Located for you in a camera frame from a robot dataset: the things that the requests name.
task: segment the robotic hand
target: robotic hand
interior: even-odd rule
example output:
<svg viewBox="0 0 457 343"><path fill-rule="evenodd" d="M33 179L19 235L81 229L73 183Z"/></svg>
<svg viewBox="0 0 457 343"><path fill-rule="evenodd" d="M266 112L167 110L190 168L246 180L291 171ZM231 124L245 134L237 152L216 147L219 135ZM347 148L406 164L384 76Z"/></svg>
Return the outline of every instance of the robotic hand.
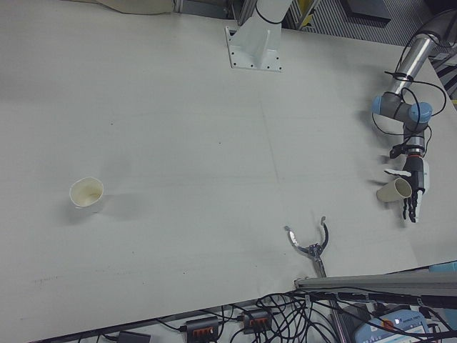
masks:
<svg viewBox="0 0 457 343"><path fill-rule="evenodd" d="M446 11L435 16L417 31L405 59L399 63L394 73L387 73L393 77L388 90L382 96L377 96L371 107L374 114L403 123L403 143L392 148L390 158L395 159L404 154L406 163L402 171L386 169L385 172L403 177L411 185L412 195L404 200L403 218L406 219L408 210L408 217L414 223L418 222L422 196L430 186L428 163L423 156L426 152L424 131L432 117L432 107L426 102L418 102L409 86L431 51L440 42L457 38L457 29L454 28L456 19L457 10ZM404 101L404 91L413 95L415 104Z"/></svg>
<svg viewBox="0 0 457 343"><path fill-rule="evenodd" d="M384 169L385 173L396 177L403 177L413 190L411 197L403 200L403 218L406 219L408 210L409 219L413 223L419 221L422 196L430 187L429 167L425 159L420 155L409 155L403 170Z"/></svg>

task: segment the table surface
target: table surface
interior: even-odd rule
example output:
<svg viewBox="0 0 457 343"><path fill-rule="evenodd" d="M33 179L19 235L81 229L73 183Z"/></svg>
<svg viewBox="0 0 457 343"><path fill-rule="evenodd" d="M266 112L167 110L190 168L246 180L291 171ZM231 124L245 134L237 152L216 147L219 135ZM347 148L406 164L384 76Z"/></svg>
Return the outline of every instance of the table surface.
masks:
<svg viewBox="0 0 457 343"><path fill-rule="evenodd" d="M403 160L385 160L399 138L368 109L401 47L283 31L282 73L236 70L227 24L0 3L0 341L290 290L316 274L283 227L311 244L322 215L330 276L457 259L450 104L431 121L421 223L376 200ZM438 83L429 63L418 79ZM69 201L87 176L106 188L98 214Z"/></svg>

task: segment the white paper cup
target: white paper cup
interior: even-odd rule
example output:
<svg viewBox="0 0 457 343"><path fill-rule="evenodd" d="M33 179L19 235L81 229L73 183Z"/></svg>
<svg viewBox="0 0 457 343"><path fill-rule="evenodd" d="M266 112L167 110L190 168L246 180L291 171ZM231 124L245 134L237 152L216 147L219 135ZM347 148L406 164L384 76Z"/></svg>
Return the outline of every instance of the white paper cup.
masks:
<svg viewBox="0 0 457 343"><path fill-rule="evenodd" d="M85 177L70 187L70 200L77 209L88 209L90 212L100 210L104 188L95 177Z"/></svg>
<svg viewBox="0 0 457 343"><path fill-rule="evenodd" d="M409 198L412 192L409 183L405 179L399 177L388 184L385 184L376 192L376 196L382 202L396 202Z"/></svg>

